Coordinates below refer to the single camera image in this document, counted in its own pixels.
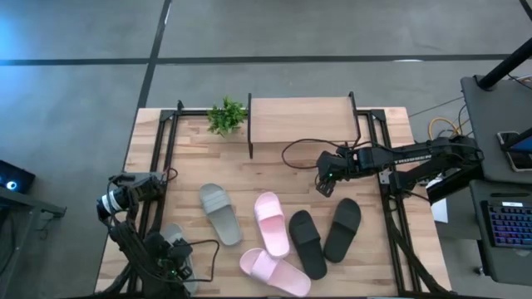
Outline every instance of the potted plant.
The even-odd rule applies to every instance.
[[[213,110],[207,112],[210,127],[209,132],[222,135],[234,132],[240,128],[240,123],[244,122],[246,112],[242,109],[242,104],[232,101],[228,96],[224,97],[224,107],[218,108],[213,105]]]

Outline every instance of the slide sandal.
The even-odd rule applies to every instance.
[[[240,269],[269,286],[297,297],[304,297],[310,291],[311,282],[305,273],[283,259],[271,257],[262,248],[244,253],[240,258]]]
[[[281,203],[273,192],[261,194],[255,202],[255,218],[269,255],[283,258],[290,252]]]
[[[319,233],[310,214],[304,210],[296,212],[290,219],[288,231],[305,273],[312,279],[323,278],[327,274],[327,265]]]
[[[170,223],[165,227],[165,230],[160,233],[161,236],[170,244],[175,242],[177,239],[183,239],[184,241],[188,242],[185,238],[183,238],[183,230],[181,227],[175,223]],[[192,257],[188,256],[185,259],[185,264],[190,269],[192,269],[192,275],[187,278],[187,280],[196,279],[196,274],[194,272],[194,267],[192,266]],[[187,291],[189,291],[190,295],[193,296],[196,293],[196,290],[198,289],[198,282],[183,282],[185,285],[185,288]]]
[[[239,243],[242,232],[225,190],[217,184],[205,184],[199,189],[199,197],[220,241],[228,246]]]
[[[352,199],[342,199],[338,204],[323,247],[323,254],[327,260],[330,262],[343,260],[357,234],[361,216],[360,207]]]

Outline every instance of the wooden tabletop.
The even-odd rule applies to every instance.
[[[413,143],[406,109],[382,109],[386,111],[392,145],[395,147]],[[160,109],[139,110],[127,154],[126,171],[148,171],[159,114]],[[359,120],[362,135],[360,142],[363,142],[368,140],[367,120],[364,117]],[[209,123],[203,116],[180,117],[172,159],[172,166],[180,174],[169,185],[163,227],[166,223],[178,223],[184,229],[184,235],[189,242],[216,238],[216,233],[201,208],[198,192],[203,184],[215,183],[224,187],[231,197],[244,239],[237,246],[220,246],[214,281],[201,282],[196,296],[288,295],[247,277],[239,268],[239,259],[244,252],[251,248],[264,247],[255,223],[253,206],[256,198],[267,191],[278,195],[287,226],[295,212],[301,209],[309,211],[322,237],[322,244],[327,237],[334,209],[341,199],[354,199],[361,207],[362,222],[347,256],[338,264],[327,262],[327,276],[313,281],[309,296],[357,297],[397,294],[375,176],[338,183],[331,198],[327,199],[314,189],[315,169],[297,170],[283,164],[280,153],[286,144],[257,144],[254,146],[254,159],[249,159],[245,123],[237,133],[225,139],[209,133],[208,127]],[[160,167],[164,160],[168,131],[166,128]],[[334,148],[315,143],[298,144],[287,151],[286,158],[293,164],[311,165],[322,150],[333,152]],[[409,164],[401,167],[413,166],[414,164]],[[425,193],[423,189],[416,189],[415,192]],[[435,279],[443,287],[450,289],[429,203],[422,199],[409,198],[405,206],[416,255]],[[214,245],[194,246],[192,258],[197,277],[209,277],[213,253]],[[302,269],[293,246],[285,259]],[[117,245],[108,239],[96,290],[108,287],[126,263],[126,258]],[[406,285],[410,287],[406,259],[402,255],[401,264]]]

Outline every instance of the rgb keyboard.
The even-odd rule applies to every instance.
[[[532,208],[491,204],[487,208],[491,237],[496,247],[532,248]]]

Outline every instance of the wooden shelf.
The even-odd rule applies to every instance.
[[[360,134],[349,96],[253,98],[250,103],[252,144],[304,138],[354,141]]]

